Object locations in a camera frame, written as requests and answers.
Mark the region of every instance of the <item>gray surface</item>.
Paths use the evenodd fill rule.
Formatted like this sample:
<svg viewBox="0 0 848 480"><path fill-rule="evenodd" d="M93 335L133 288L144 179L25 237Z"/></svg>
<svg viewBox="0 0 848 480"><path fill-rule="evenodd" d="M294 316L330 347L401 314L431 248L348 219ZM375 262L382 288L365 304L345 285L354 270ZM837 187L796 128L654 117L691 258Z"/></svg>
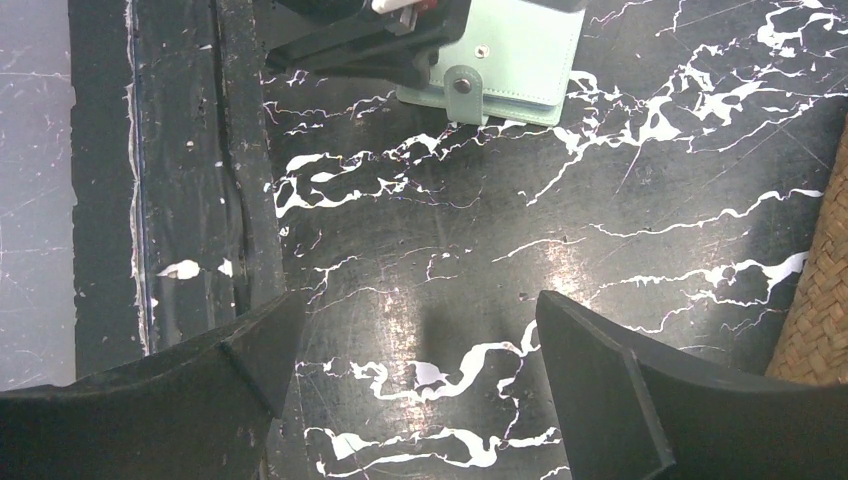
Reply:
<svg viewBox="0 0 848 480"><path fill-rule="evenodd" d="M0 1L0 390L74 381L68 10Z"/></svg>

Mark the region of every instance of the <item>wallet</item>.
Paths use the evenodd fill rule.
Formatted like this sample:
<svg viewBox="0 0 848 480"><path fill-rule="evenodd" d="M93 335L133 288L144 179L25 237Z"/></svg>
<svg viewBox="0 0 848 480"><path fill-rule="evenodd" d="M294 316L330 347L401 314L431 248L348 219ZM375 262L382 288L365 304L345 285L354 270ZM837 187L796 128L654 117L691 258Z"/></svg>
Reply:
<svg viewBox="0 0 848 480"><path fill-rule="evenodd" d="M560 12L522 0L473 0L465 34L439 49L423 90L398 87L398 100L444 108L448 119L488 117L559 123L585 10Z"/></svg>

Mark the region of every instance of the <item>wallet strap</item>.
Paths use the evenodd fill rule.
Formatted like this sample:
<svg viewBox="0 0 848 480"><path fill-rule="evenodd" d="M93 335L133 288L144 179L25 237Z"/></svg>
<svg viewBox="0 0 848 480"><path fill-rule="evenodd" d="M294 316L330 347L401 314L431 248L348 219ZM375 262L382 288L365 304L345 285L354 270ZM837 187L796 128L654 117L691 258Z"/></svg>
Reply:
<svg viewBox="0 0 848 480"><path fill-rule="evenodd" d="M485 125L483 115L483 77L467 65L455 65L445 72L445 97L448 120Z"/></svg>

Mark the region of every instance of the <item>woven basket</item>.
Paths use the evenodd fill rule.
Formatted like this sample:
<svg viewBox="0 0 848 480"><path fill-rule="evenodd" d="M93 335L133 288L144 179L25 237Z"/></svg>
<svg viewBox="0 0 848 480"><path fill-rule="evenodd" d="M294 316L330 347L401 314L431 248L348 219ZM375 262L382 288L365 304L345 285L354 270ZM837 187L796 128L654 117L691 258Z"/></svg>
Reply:
<svg viewBox="0 0 848 480"><path fill-rule="evenodd" d="M824 194L813 246L770 377L811 385L848 383L848 126Z"/></svg>

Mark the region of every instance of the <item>wicker basket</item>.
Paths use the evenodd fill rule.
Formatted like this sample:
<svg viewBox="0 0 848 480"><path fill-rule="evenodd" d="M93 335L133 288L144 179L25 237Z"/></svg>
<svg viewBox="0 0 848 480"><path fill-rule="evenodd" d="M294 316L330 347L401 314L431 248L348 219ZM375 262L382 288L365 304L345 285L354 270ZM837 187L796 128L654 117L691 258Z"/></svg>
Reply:
<svg viewBox="0 0 848 480"><path fill-rule="evenodd" d="M813 246L766 375L848 383L848 126L825 191Z"/></svg>

